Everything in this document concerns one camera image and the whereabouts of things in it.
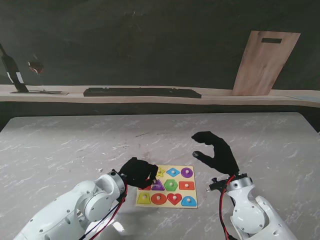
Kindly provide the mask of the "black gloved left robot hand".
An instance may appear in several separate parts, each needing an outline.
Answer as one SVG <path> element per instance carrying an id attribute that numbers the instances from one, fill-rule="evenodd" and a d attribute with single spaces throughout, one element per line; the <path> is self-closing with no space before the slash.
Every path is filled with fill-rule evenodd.
<path id="1" fill-rule="evenodd" d="M 145 189 L 156 181 L 158 169 L 157 165 L 132 157 L 121 167 L 118 174 L 128 185 Z"/>

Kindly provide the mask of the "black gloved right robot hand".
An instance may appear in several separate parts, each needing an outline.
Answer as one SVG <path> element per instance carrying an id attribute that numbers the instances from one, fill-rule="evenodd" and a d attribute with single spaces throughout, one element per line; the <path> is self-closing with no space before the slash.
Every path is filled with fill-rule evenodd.
<path id="1" fill-rule="evenodd" d="M 223 138 L 211 131 L 197 132 L 191 138 L 197 143 L 213 146 L 214 151 L 214 157 L 205 155 L 200 151 L 194 151 L 192 153 L 193 157 L 222 174 L 233 176 L 240 172 L 232 150 Z"/>

